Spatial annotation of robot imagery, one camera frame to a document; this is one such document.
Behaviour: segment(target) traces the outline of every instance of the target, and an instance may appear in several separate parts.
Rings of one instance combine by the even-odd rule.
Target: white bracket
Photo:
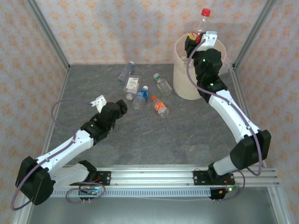
[[[105,97],[103,95],[100,95],[95,99],[95,101],[91,102],[92,106],[96,106],[99,113],[101,113],[103,106],[105,106],[107,103]]]
[[[197,49],[197,51],[213,48],[217,40],[217,31],[207,31],[201,38],[201,41],[203,40],[205,40],[205,42]]]

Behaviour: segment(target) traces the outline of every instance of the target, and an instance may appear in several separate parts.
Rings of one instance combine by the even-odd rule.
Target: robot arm
[[[39,205],[47,200],[54,189],[84,181],[86,178],[93,178],[92,175],[95,174],[96,169],[87,161],[81,161],[76,166],[67,169],[61,170],[61,168],[75,156],[106,138],[113,131],[116,120],[126,114],[128,108],[123,100],[107,103],[103,96],[93,101],[92,106],[96,106],[99,113],[81,126],[80,130],[76,132],[75,139],[68,139],[51,152],[39,156],[35,160],[30,156],[23,160],[16,180],[16,187],[34,167],[40,164],[40,167],[27,178],[20,189],[34,205]],[[67,145],[70,146],[66,150],[48,159]]]
[[[257,145],[252,136],[252,132],[257,136],[262,152],[262,160],[267,158],[271,140],[271,135],[267,130],[261,131],[245,116],[233,100],[226,85],[218,76],[222,62],[221,52],[213,49],[216,41],[215,38],[217,38],[217,32],[207,31],[204,33],[201,40],[203,44],[199,46],[197,51],[193,54],[192,59],[194,60],[197,86],[205,91],[216,94],[216,96],[200,90],[198,91],[203,99],[221,115],[233,133],[237,145],[228,156],[209,165],[207,173],[213,182],[217,182],[216,180],[221,179],[223,175],[248,168],[258,162]],[[188,57],[197,45],[198,43],[196,41],[187,37],[185,50]],[[217,96],[228,99],[229,103]],[[240,111],[243,118],[246,119],[247,124],[244,123],[243,118],[232,107],[232,104]]]

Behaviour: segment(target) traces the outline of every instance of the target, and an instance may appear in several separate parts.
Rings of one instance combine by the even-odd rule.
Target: gray mat
[[[67,80],[63,98],[93,101],[104,94],[108,101],[125,99],[117,77],[124,65],[74,65]],[[122,164],[199,164],[228,155],[235,140],[220,115],[204,99],[184,100],[175,92],[161,98],[171,113],[161,119],[150,103],[150,97],[161,94],[153,79],[160,73],[172,86],[173,64],[139,64],[133,73],[142,77],[142,86],[149,87],[149,100],[141,111],[132,109],[117,120],[114,131],[103,141],[78,155],[69,164],[88,160],[93,165]],[[230,74],[221,76],[237,102]],[[97,110],[77,103],[62,103],[57,120],[78,130]],[[54,149],[71,133],[54,128],[49,150]]]

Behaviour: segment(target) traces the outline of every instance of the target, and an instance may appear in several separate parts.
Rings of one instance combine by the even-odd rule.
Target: red bottle cap
[[[204,8],[204,9],[202,9],[202,11],[201,11],[201,15],[203,15],[203,16],[207,16],[207,17],[210,16],[210,13],[211,13],[211,10],[208,9],[208,8]]]

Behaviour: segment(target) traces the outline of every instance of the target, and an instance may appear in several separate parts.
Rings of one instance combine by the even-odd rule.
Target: orange label
[[[162,103],[162,102],[158,102],[154,105],[154,108],[157,111],[157,113],[161,107],[165,107],[164,103]]]

